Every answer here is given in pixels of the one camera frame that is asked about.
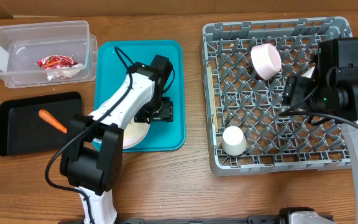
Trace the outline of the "pink plate with rice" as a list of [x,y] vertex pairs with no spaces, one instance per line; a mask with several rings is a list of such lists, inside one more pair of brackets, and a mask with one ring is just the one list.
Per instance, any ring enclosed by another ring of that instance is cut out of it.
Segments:
[[133,119],[124,130],[123,149],[129,149],[140,143],[150,129],[148,123],[136,123]]

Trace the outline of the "pink bowl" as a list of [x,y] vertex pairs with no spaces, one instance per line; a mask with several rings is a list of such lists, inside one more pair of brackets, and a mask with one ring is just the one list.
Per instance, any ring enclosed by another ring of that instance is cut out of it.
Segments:
[[254,70],[258,76],[268,80],[276,75],[282,67],[278,50],[272,44],[257,45],[250,52]]

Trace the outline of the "wooden chopstick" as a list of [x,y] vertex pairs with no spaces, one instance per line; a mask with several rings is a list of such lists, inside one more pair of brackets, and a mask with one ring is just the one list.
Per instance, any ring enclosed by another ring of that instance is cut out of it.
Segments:
[[213,82],[213,69],[211,66],[208,66],[209,68],[209,76],[211,80],[211,92],[212,92],[212,98],[213,98],[213,115],[214,115],[214,126],[215,126],[215,132],[219,132],[218,124],[217,124],[217,114],[216,114],[216,100],[215,100],[215,91],[214,91],[214,82]]

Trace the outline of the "cream ceramic cup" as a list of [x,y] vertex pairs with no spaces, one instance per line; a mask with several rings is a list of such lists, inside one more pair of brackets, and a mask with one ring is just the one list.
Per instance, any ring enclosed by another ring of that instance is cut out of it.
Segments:
[[241,155],[247,147],[244,133],[237,126],[230,126],[223,132],[223,150],[230,156]]

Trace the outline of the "orange carrot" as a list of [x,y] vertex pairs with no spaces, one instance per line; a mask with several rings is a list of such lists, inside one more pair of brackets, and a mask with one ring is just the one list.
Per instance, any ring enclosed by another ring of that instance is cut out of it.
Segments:
[[67,128],[62,125],[61,122],[59,122],[50,112],[48,112],[47,110],[39,110],[39,117],[44,120],[45,122],[47,122],[48,124],[50,124],[51,126],[53,126],[54,128],[56,128],[57,130],[59,130],[60,132],[66,134],[67,133]]

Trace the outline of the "white bowl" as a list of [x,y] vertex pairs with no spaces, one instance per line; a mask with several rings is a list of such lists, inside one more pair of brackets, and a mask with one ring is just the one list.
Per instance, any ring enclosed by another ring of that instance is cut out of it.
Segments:
[[302,74],[302,77],[305,78],[311,78],[313,75],[315,67],[311,67],[309,70],[307,70],[304,74]]

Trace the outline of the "red foil snack wrapper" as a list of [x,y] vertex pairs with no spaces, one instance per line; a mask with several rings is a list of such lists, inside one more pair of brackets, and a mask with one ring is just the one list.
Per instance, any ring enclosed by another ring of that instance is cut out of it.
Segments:
[[73,60],[73,56],[69,57],[64,55],[51,55],[37,62],[37,65],[42,70],[70,68],[76,64],[77,62]]

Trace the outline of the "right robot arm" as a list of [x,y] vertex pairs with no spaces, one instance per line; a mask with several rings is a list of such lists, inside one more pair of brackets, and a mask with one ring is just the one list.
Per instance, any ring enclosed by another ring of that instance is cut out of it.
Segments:
[[325,40],[311,60],[311,75],[287,79],[282,104],[289,108],[280,116],[307,116],[312,126],[340,125],[351,160],[358,223],[358,38]]

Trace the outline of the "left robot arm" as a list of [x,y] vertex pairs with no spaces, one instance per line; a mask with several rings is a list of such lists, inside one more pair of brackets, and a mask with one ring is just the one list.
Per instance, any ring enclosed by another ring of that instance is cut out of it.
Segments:
[[128,124],[173,121],[173,102],[164,96],[173,73],[169,59],[156,55],[150,65],[132,63],[126,72],[110,99],[88,116],[75,115],[68,128],[60,173],[82,199],[84,223],[116,222],[112,187],[121,171]]

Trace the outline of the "grey dishwasher rack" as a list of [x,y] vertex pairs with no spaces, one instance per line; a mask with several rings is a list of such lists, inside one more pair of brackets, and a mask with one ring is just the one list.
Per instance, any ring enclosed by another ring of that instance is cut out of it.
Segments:
[[[209,165],[216,176],[268,174],[289,170],[338,170],[351,166],[341,129],[333,122],[311,126],[306,116],[280,116],[288,77],[301,75],[313,63],[318,44],[351,37],[343,17],[314,17],[206,24],[201,38],[201,66],[206,99]],[[258,77],[250,59],[253,47],[272,44],[282,67],[272,78]],[[209,68],[213,69],[216,114]],[[230,156],[223,150],[223,132],[242,130],[246,150]]]

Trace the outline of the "teal plastic tray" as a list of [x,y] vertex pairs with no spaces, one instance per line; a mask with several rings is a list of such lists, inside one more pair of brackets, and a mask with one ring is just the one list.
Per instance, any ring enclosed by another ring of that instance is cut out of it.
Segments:
[[186,139],[185,122],[185,85],[183,71],[183,52],[181,45],[174,40],[126,40],[110,41],[100,46],[96,68],[96,88],[94,109],[110,98],[122,85],[126,69],[116,55],[115,46],[126,53],[133,62],[149,65],[155,55],[169,59],[175,74],[168,82],[169,90],[164,93],[173,101],[173,121],[153,121],[146,137],[137,145],[124,152],[174,151]]

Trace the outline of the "black tray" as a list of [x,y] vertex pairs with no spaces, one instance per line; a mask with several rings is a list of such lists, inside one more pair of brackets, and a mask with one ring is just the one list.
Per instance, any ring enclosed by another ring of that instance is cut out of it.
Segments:
[[66,134],[39,116],[46,110],[64,127],[83,112],[77,91],[8,100],[0,105],[0,156],[61,149]]

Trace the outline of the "clear plastic bin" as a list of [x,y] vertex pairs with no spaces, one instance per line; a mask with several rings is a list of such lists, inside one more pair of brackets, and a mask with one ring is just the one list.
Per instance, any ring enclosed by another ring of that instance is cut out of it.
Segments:
[[[37,62],[51,55],[73,56],[83,66],[75,76],[49,81],[46,72],[74,70],[42,70]],[[97,58],[97,39],[86,21],[0,26],[0,79],[8,88],[93,81]]]

